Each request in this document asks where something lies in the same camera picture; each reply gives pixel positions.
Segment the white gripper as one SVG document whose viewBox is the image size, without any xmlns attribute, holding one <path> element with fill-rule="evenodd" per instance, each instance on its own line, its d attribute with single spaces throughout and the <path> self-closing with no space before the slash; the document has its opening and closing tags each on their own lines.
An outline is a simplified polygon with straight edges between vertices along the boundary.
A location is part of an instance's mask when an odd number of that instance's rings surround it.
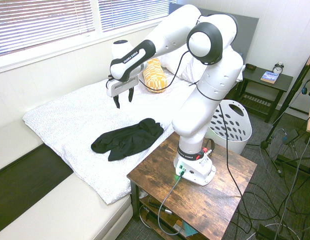
<svg viewBox="0 0 310 240">
<path fill-rule="evenodd" d="M 109 97 L 112 97 L 116 107 L 119 109 L 120 108 L 120 103 L 119 103 L 119 94 L 122 92 L 129 90 L 129 95 L 128 95 L 128 100 L 131 103 L 133 99 L 133 94 L 134 94 L 134 87 L 138 85 L 139 80 L 138 76 L 135 76 L 133 78 L 130 78 L 129 80 L 125 82 L 118 81 L 116 79 L 112 79 L 106 84 L 106 94 Z"/>
</svg>

